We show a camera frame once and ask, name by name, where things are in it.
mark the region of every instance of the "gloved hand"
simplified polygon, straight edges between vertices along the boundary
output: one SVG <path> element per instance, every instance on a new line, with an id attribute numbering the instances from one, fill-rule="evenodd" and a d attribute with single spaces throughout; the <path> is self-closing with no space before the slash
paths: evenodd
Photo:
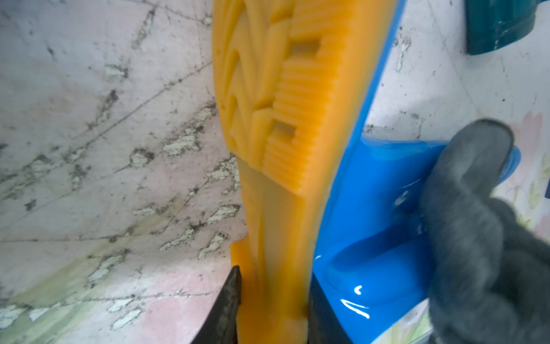
<path id="1" fill-rule="evenodd" d="M 550 247 L 490 197 L 512 147 L 506 125 L 474 122 L 451 140 L 423 190 L 436 263 L 430 316 L 444 344 L 550 342 Z"/>

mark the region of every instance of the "dark teal object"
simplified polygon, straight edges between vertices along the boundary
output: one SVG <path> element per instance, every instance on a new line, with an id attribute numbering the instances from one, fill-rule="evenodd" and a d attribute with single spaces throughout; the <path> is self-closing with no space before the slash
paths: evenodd
<path id="1" fill-rule="evenodd" d="M 468 54 L 500 49 L 525 37 L 535 26 L 535 12 L 542 1 L 466 0 Z"/>

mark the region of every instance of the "dirty white surface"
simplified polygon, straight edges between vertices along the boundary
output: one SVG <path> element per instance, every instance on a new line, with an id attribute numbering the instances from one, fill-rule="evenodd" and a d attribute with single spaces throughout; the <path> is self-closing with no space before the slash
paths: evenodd
<path id="1" fill-rule="evenodd" d="M 246 232 L 213 99 L 211 8 L 0 3 L 1 343 L 187 343 L 202 324 Z M 502 193 L 536 228 L 550 222 L 550 4 L 528 37 L 478 57 L 464 55 L 463 8 L 409 1 L 365 132 L 448 139 L 480 117 L 515 123 L 532 166 Z"/>

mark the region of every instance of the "orange rubber sole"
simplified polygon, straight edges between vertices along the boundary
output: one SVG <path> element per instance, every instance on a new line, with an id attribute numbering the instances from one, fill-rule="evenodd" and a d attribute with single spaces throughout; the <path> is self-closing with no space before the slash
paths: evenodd
<path id="1" fill-rule="evenodd" d="M 305 343 L 318 229 L 396 0 L 214 0 L 214 86 L 248 234 L 241 344 Z"/>

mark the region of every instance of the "crack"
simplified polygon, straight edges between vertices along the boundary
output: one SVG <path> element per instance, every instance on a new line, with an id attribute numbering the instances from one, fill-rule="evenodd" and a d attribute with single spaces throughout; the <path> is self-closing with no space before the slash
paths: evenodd
<path id="1" fill-rule="evenodd" d="M 130 111 L 126 116 L 122 117 L 121 119 L 119 119 L 118 121 L 114 122 L 113 124 L 111 124 L 108 128 L 106 128 L 105 130 L 103 130 L 102 132 L 100 132 L 96 137 L 94 137 L 93 139 L 91 139 L 90 141 L 88 141 L 84 147 L 88 147 L 89 145 L 91 145 L 92 143 L 94 143 L 95 141 L 97 141 L 99 139 L 100 136 L 102 135 L 105 135 L 106 133 L 108 133 L 109 131 L 111 131 L 111 129 L 115 128 L 116 126 L 118 126 L 119 124 L 121 124 L 122 122 L 124 122 L 126 119 L 128 119 L 130 116 L 132 116 L 134 113 L 136 113 L 137 111 L 139 111 L 141 108 L 143 108 L 144 106 L 146 106 L 147 104 L 149 104 L 152 100 L 156 99 L 157 97 L 159 97 L 160 95 L 162 95 L 164 92 L 166 91 L 169 91 L 173 86 L 176 86 L 178 84 L 181 84 L 184 80 L 186 80 L 187 78 L 189 77 L 192 77 L 196 74 L 199 74 L 203 69 L 205 69 L 206 67 L 208 67 L 209 65 L 212 64 L 212 61 L 206 63 L 206 64 L 203 64 L 200 68 L 194 70 L 193 72 L 187 74 L 186 76 L 184 77 L 181 77 L 179 79 L 177 79 L 176 81 L 170 81 L 169 83 L 165 84 L 162 88 L 162 90 L 160 90 L 159 92 L 157 92 L 156 94 L 154 94 L 152 97 L 150 97 L 149 99 L 147 99 L 146 101 L 144 101 L 143 103 L 139 104 L 135 109 L 133 109 L 132 111 Z"/>
<path id="2" fill-rule="evenodd" d="M 170 81 L 166 84 L 163 85 L 162 89 L 157 92 L 156 94 L 154 94 L 153 96 L 151 96 L 149 99 L 147 99 L 146 101 L 142 102 L 141 104 L 139 104 L 135 109 L 133 109 L 132 111 L 130 111 L 128 114 L 126 114 L 124 117 L 122 117 L 121 119 L 119 119 L 118 121 L 114 122 L 113 124 L 111 124 L 109 127 L 107 127 L 106 129 L 104 129 L 103 131 L 101 131 L 99 134 L 97 134 L 95 137 L 93 137 L 92 139 L 90 139 L 88 142 L 86 142 L 84 145 L 76 148 L 76 149 L 71 149 L 70 153 L 68 154 L 65 154 L 61 157 L 61 159 L 59 159 L 57 162 L 53 163 L 52 161 L 49 161 L 49 159 L 47 159 L 45 156 L 43 155 L 39 155 L 36 159 L 34 159 L 31 163 L 28 163 L 27 165 L 25 165 L 23 168 L 21 168 L 20 170 L 18 170 L 17 172 L 13 172 L 12 174 L 14 175 L 26 175 L 26 172 L 28 172 L 28 170 L 32 167 L 32 164 L 33 163 L 36 163 L 37 160 L 40 160 L 40 157 L 43 157 L 41 159 L 45 159 L 47 160 L 48 162 L 48 170 L 41 170 L 40 173 L 36 173 L 36 176 L 32 179 L 32 182 L 27 182 L 27 181 L 23 181 L 22 184 L 16 184 L 14 186 L 12 186 L 11 188 L 1 192 L 2 195 L 6 195 L 5 197 L 3 197 L 2 199 L 7 199 L 9 198 L 14 192 L 22 192 L 23 189 L 26 189 L 28 186 L 30 185 L 33 185 L 35 183 L 37 183 L 39 180 L 41 180 L 44 176 L 48 175 L 52 170 L 60 167 L 60 166 L 64 166 L 65 163 L 69 163 L 70 162 L 74 162 L 76 159 L 78 159 L 81 155 L 82 152 L 84 152 L 85 150 L 87 150 L 91 144 L 93 144 L 95 141 L 97 141 L 99 138 L 104 138 L 103 135 L 107 134 L 109 131 L 111 131 L 113 128 L 115 128 L 116 126 L 118 126 L 119 124 L 121 124 L 122 122 L 124 122 L 126 119 L 128 119 L 129 117 L 131 117 L 133 114 L 135 114 L 137 111 L 141 110 L 144 106 L 146 106 L 148 103 L 150 103 L 151 101 L 153 101 L 154 99 L 156 99 L 157 97 L 159 97 L 160 95 L 162 95 L 164 92 L 166 91 L 169 91 L 173 86 L 176 86 L 178 84 L 181 84 L 184 80 L 187 80 L 187 78 L 189 77 L 192 77 L 196 74 L 199 74 L 203 69 L 205 69 L 206 67 L 208 67 L 209 65 L 212 64 L 212 61 L 206 63 L 206 64 L 203 64 L 201 65 L 200 68 L 198 69 L 195 69 L 193 72 L 190 72 L 189 74 L 177 79 L 177 80 L 173 80 L 173 81 Z M 45 205 L 42 205 L 38 208 L 36 208 L 34 211 L 44 207 Z"/>
<path id="3" fill-rule="evenodd" d="M 200 30 L 199 20 L 197 18 L 197 9 L 195 8 L 195 2 L 192 2 L 192 5 L 193 5 L 193 13 L 195 14 L 195 24 L 197 26 L 197 38 L 199 39 L 199 54 L 201 56 L 201 63 L 202 63 L 202 60 L 204 59 L 204 56 L 202 55 L 202 41 L 201 41 L 201 34 L 199 32 L 199 30 Z"/>
<path id="4" fill-rule="evenodd" d="M 96 179 L 96 180 L 90 182 L 90 184 L 88 184 L 87 186 L 94 185 L 95 183 L 100 182 L 100 181 L 102 181 L 103 179 L 109 178 L 109 177 L 111 177 L 111 176 L 117 174 L 118 172 L 123 171 L 123 170 L 125 170 L 125 169 L 127 169 L 127 168 L 129 168 L 129 167 L 130 167 L 130 164 L 128 164 L 128 165 L 126 165 L 126 166 L 124 166 L 124 167 L 121 167 L 121 168 L 119 168 L 118 170 L 113 171 L 112 173 L 106 174 L 105 176 L 102 176 L 102 177 L 100 177 L 100 178 L 98 178 L 98 179 Z M 61 196 L 59 196 L 58 198 L 52 199 L 52 200 L 50 200 L 50 201 L 48 201 L 48 202 L 42 204 L 42 205 L 39 206 L 39 207 L 32 208 L 32 210 L 28 211 L 24 216 L 22 216 L 22 217 L 20 217 L 20 218 L 18 218 L 18 219 L 16 219 L 16 220 L 14 220 L 12 223 L 8 224 L 8 225 L 5 226 L 5 227 L 0 228 L 0 231 L 4 231 L 4 230 L 9 229 L 10 227 L 12 227 L 13 225 L 15 225 L 15 224 L 18 223 L 19 221 L 24 220 L 25 218 L 31 216 L 32 214 L 34 214 L 35 212 L 41 210 L 42 208 L 44 208 L 44 207 L 46 207 L 46 206 L 48 206 L 48 205 L 50 205 L 50 204 L 52 204 L 52 203 L 55 203 L 55 202 L 57 202 L 57 201 L 59 201 L 59 200 L 65 198 L 65 197 L 67 197 L 67 196 L 70 196 L 70 195 L 74 194 L 75 192 L 77 192 L 77 191 L 79 191 L 79 190 L 81 190 L 81 189 L 80 189 L 80 188 L 78 188 L 78 189 L 73 189 L 73 190 L 71 190 L 71 191 L 69 191 L 69 192 L 67 192 L 67 193 L 65 193 L 65 194 L 63 194 L 63 195 L 61 195 Z M 38 240 L 36 240 L 36 239 L 31 239 L 31 240 L 23 240 L 23 241 L 38 241 Z"/>
<path id="5" fill-rule="evenodd" d="M 145 4 L 145 5 L 153 6 L 153 7 L 156 7 L 156 8 L 162 8 L 162 9 L 164 9 L 164 10 L 166 10 L 166 11 L 172 13 L 172 14 L 177 15 L 178 17 L 181 17 L 181 18 L 184 18 L 184 19 L 187 19 L 187 20 L 202 22 L 201 20 L 198 20 L 197 18 L 193 18 L 191 16 L 183 14 L 178 10 L 171 9 L 171 8 L 168 7 L 168 5 L 165 5 L 164 7 L 161 7 L 160 5 L 158 5 L 156 3 L 153 3 L 153 2 L 150 2 L 150 1 L 147 1 L 147 0 L 124 0 L 124 1 L 133 2 L 133 3 L 136 3 L 136 4 Z"/>
<path id="6" fill-rule="evenodd" d="M 200 184 L 199 186 L 195 187 L 193 189 L 193 192 L 192 193 L 189 193 L 189 197 L 183 202 L 183 205 L 170 217 L 170 220 L 168 221 L 168 223 L 162 228 L 161 231 L 157 231 L 157 232 L 147 232 L 147 233 L 137 233 L 137 234 L 133 234 L 133 231 L 132 233 L 130 233 L 128 230 L 126 230 L 123 234 L 115 234 L 115 235 L 110 235 L 110 236 L 103 236 L 103 237 L 98 237 L 98 238 L 76 238 L 76 239 L 70 239 L 70 238 L 62 238 L 62 239 L 9 239 L 9 240 L 0 240 L 0 243 L 23 243 L 23 242 L 35 242 L 35 243 L 40 243 L 40 242 L 78 242 L 78 241 L 97 241 L 97 240 L 109 240 L 111 242 L 115 242 L 116 240 L 120 239 L 120 238 L 128 238 L 128 237 L 141 237 L 141 236 L 145 236 L 145 235 L 149 235 L 149 236 L 157 236 L 159 234 L 162 234 L 164 233 L 164 231 L 166 230 L 166 228 L 168 228 L 168 226 L 170 226 L 172 224 L 172 222 L 174 221 L 174 219 L 178 216 L 178 214 L 183 210 L 183 208 L 185 208 L 189 201 L 193 198 L 193 196 L 195 196 L 197 194 L 197 192 L 203 187 L 205 186 L 207 183 L 209 182 L 209 180 L 207 179 L 204 183 Z M 52 203 L 52 202 L 55 202 L 61 198 L 63 198 L 65 196 L 61 196 L 60 198 L 56 199 L 56 200 L 51 200 L 50 202 L 48 202 L 47 204 L 49 203 Z M 40 208 L 44 208 L 47 204 L 44 204 L 42 206 L 40 206 L 38 209 Z M 7 228 L 9 228 L 10 226 L 16 224 L 17 222 L 23 220 L 24 218 L 26 218 L 27 216 L 29 216 L 31 213 L 29 214 L 26 214 L 25 216 L 17 219 L 16 221 L 12 222 L 10 225 L 8 225 L 7 227 L 5 228 L 2 228 L 0 231 L 3 231 L 3 230 L 6 230 Z"/>
<path id="7" fill-rule="evenodd" d="M 430 8 L 430 12 L 431 12 L 432 17 L 433 17 L 433 21 L 436 23 L 437 32 L 439 33 L 439 36 L 441 38 L 441 43 L 443 44 L 443 47 L 445 48 L 445 52 L 447 53 L 447 56 L 449 57 L 449 63 L 453 67 L 453 70 L 454 70 L 454 73 L 456 74 L 456 77 L 458 78 L 458 80 L 460 80 L 460 86 L 462 86 L 462 88 L 464 89 L 464 92 L 466 92 L 466 96 L 468 96 L 468 98 L 470 99 L 470 102 L 472 103 L 472 105 L 476 109 L 477 113 L 479 113 L 482 117 L 485 117 L 483 112 L 477 107 L 477 105 L 474 102 L 474 99 L 472 98 L 472 96 L 470 95 L 468 90 L 466 89 L 466 86 L 464 85 L 464 82 L 462 81 L 462 77 L 458 74 L 457 68 L 454 65 L 453 59 L 450 56 L 449 49 L 447 48 L 446 39 L 443 37 L 443 33 L 441 32 L 441 28 L 439 27 L 439 23 L 437 22 L 435 12 L 433 11 L 432 3 L 430 2 L 430 0 L 427 0 L 427 2 L 428 2 L 428 6 Z"/>
<path id="8" fill-rule="evenodd" d="M 506 73 L 506 67 L 504 66 L 504 59 L 502 58 L 502 55 L 500 56 L 500 64 L 502 65 L 502 74 L 504 74 L 504 77 L 506 78 L 506 85 L 508 86 L 508 91 L 510 92 L 511 97 L 511 117 L 514 118 L 514 93 L 512 92 L 512 87 L 510 86 L 510 79 L 508 78 L 508 74 Z"/>
<path id="9" fill-rule="evenodd" d="M 148 299 L 162 299 L 162 298 L 166 298 L 166 297 L 185 297 L 185 298 L 188 298 L 188 297 L 195 297 L 195 296 L 209 296 L 209 295 L 213 295 L 213 294 L 217 294 L 219 293 L 221 290 L 221 288 L 218 288 L 214 291 L 211 291 L 211 292 L 203 292 L 203 293 L 191 293 L 191 292 L 183 292 L 183 291 L 176 291 L 176 292 L 173 292 L 173 293 L 169 293 L 169 294 L 164 294 L 164 293 L 157 293 L 157 294 L 153 294 L 153 295 L 142 295 L 142 296 L 138 296 L 138 295 L 129 295 L 129 296 L 120 296 L 120 297 L 89 297 L 89 298 L 83 298 L 81 300 L 76 300 L 76 301 L 72 301 L 72 302 L 66 302 L 66 301 L 57 301 L 49 306 L 33 306 L 32 304 L 29 304 L 29 303 L 25 303 L 25 302 L 16 302 L 16 303 L 11 303 L 9 302 L 9 300 L 5 300 L 6 301 L 6 304 L 7 305 L 15 305 L 19 308 L 23 308 L 25 310 L 32 310 L 32 309 L 36 309 L 36 308 L 49 308 L 49 309 L 56 309 L 56 308 L 60 308 L 60 307 L 72 307 L 72 306 L 75 306 L 75 305 L 79 305 L 81 303 L 84 303 L 84 302 L 112 302 L 112 301 L 120 301 L 120 300 L 126 300 L 126 299 L 132 299 L 132 302 L 134 301 L 145 301 L 145 300 L 148 300 Z"/>

